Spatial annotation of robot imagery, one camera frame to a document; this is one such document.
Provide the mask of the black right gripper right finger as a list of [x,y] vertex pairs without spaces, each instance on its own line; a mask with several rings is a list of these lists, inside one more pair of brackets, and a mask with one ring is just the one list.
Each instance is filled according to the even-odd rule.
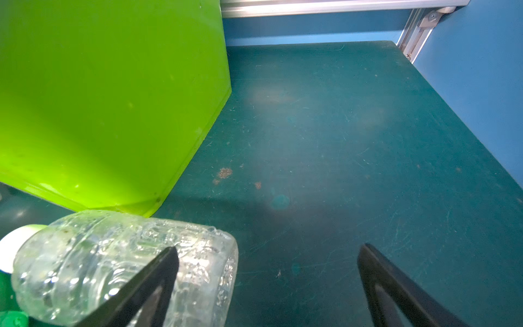
[[361,246],[358,270],[375,326],[466,326],[369,243]]

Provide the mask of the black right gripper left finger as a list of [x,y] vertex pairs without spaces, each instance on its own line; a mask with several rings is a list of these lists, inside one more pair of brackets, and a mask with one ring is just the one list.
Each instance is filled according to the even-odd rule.
[[175,247],[167,247],[119,292],[77,326],[163,326],[179,269]]

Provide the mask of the clear ribbed white-cap bottle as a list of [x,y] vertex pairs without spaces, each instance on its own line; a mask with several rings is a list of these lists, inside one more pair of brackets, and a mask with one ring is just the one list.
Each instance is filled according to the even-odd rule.
[[223,326],[238,245],[210,226],[115,211],[81,211],[26,225],[1,239],[1,270],[30,317],[72,326],[116,295],[163,249],[179,268],[166,326]]

